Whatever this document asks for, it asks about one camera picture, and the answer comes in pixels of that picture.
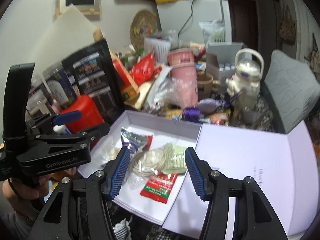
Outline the person's left hand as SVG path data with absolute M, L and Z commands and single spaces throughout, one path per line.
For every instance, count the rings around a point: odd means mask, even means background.
M 76 170 L 77 168 L 73 167 L 41 176 L 36 185 L 32 187 L 22 183 L 20 179 L 10 178 L 3 183 L 2 192 L 18 215 L 26 220 L 35 221 L 42 206 L 31 207 L 31 201 L 42 200 L 49 194 L 49 181 L 52 178 L 56 181 L 60 181 L 64 177 L 75 178 Z

